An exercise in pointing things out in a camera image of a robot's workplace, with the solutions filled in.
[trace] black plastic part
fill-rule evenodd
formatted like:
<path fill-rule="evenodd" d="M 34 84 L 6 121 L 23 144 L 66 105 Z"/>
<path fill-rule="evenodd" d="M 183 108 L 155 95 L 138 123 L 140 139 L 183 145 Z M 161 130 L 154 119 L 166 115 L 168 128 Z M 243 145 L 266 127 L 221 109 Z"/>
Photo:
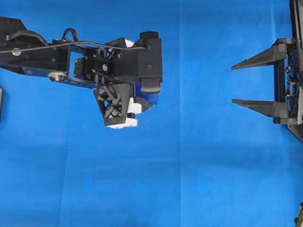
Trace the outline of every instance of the black plastic part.
<path fill-rule="evenodd" d="M 121 58 L 115 59 L 114 77 L 124 83 L 141 83 L 143 93 L 159 93 L 163 81 L 161 39 L 156 32 L 141 33 L 140 37 L 134 46 L 144 46 L 147 50 L 121 50 Z"/>
<path fill-rule="evenodd" d="M 94 95 L 106 126 L 125 123 L 131 95 L 130 85 L 102 86 L 94 91 Z"/>
<path fill-rule="evenodd" d="M 266 117 L 288 118 L 288 104 L 283 102 L 252 101 L 233 99 L 232 103 L 247 107 Z"/>
<path fill-rule="evenodd" d="M 48 43 L 39 34 L 27 31 L 21 20 L 0 17 L 0 51 L 15 48 L 35 48 Z M 52 44 L 63 41 L 53 40 Z M 59 71 L 68 75 L 70 46 L 47 48 L 39 51 L 0 54 L 0 68 L 15 73 L 48 77 L 50 71 Z"/>
<path fill-rule="evenodd" d="M 254 57 L 234 65 L 232 70 L 273 65 L 276 61 L 284 60 L 287 57 L 286 54 L 286 44 L 273 45 Z"/>
<path fill-rule="evenodd" d="M 285 62 L 276 61 L 274 64 L 275 101 L 285 102 Z"/>

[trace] bolt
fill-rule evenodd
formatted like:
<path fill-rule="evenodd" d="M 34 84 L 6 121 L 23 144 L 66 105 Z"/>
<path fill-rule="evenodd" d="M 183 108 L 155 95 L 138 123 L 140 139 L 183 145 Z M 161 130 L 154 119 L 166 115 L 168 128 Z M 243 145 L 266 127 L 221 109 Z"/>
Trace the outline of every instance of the bolt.
<path fill-rule="evenodd" d="M 104 72 L 107 72 L 108 71 L 108 66 L 106 64 L 103 64 L 102 69 L 103 69 Z"/>

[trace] wire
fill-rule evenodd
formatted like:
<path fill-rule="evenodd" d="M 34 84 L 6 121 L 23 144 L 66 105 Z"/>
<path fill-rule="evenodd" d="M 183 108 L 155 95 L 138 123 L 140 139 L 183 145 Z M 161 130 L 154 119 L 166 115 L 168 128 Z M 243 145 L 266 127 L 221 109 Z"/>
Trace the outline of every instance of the wire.
<path fill-rule="evenodd" d="M 90 42 L 90 41 L 78 41 L 78 42 L 68 42 L 65 44 L 55 44 L 55 45 L 49 45 L 49 46 L 40 46 L 40 47 L 33 47 L 33 48 L 27 48 L 27 49 L 16 49 L 16 50 L 8 50 L 8 51 L 0 51 L 1 53 L 12 53 L 12 52 L 25 52 L 25 51 L 37 51 L 37 50 L 42 50 L 42 49 L 47 49 L 47 48 L 55 48 L 55 47 L 60 47 L 60 46 L 68 46 L 68 45 L 73 45 L 73 44 L 90 44 L 90 45 L 95 45 L 95 46 L 101 46 L 105 48 L 112 48 L 112 49 L 118 49 L 118 50 L 147 50 L 145 47 L 116 47 L 116 46 L 108 46 L 104 44 L 99 44 L 95 42 Z"/>

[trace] black cable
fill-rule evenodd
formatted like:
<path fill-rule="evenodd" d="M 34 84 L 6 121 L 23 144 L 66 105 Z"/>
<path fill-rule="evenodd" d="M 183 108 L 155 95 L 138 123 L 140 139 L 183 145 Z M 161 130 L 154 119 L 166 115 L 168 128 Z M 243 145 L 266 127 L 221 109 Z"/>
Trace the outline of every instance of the black cable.
<path fill-rule="evenodd" d="M 118 49 L 118 50 L 147 50 L 145 47 L 116 47 L 116 46 L 108 46 L 104 44 L 99 44 L 95 42 L 90 42 L 90 41 L 79 41 L 79 42 L 68 42 L 65 44 L 55 44 L 55 45 L 49 45 L 49 46 L 40 46 L 40 47 L 33 47 L 33 48 L 27 48 L 27 49 L 18 49 L 18 50 L 8 50 L 8 51 L 0 51 L 1 53 L 12 53 L 12 52 L 24 52 L 24 51 L 37 51 L 37 50 L 42 50 L 42 49 L 47 49 L 47 48 L 55 48 L 55 47 L 60 47 L 60 46 L 68 46 L 68 45 L 73 45 L 73 44 L 90 44 L 90 45 L 95 45 L 95 46 L 101 46 L 105 48 L 112 48 L 112 49 Z"/>
<path fill-rule="evenodd" d="M 79 42 L 77 32 L 76 32 L 76 30 L 73 29 L 73 28 L 67 28 L 67 29 L 64 31 L 62 40 L 67 40 L 67 39 L 66 39 L 66 36 L 67 36 L 67 34 L 68 34 L 69 32 L 71 32 L 74 41 L 75 41 L 75 42 Z"/>

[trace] blue background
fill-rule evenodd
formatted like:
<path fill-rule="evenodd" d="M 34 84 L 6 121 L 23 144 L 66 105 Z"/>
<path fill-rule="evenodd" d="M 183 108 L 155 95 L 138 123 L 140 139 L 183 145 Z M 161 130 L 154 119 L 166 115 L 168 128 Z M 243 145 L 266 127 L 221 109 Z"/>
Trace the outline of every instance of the blue background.
<path fill-rule="evenodd" d="M 164 73 L 139 126 L 111 130 L 91 91 L 0 70 L 0 226 L 294 226 L 302 144 L 231 103 L 274 99 L 272 67 L 230 67 L 292 36 L 287 0 L 16 0 L 0 15 L 48 42 L 158 31 Z"/>

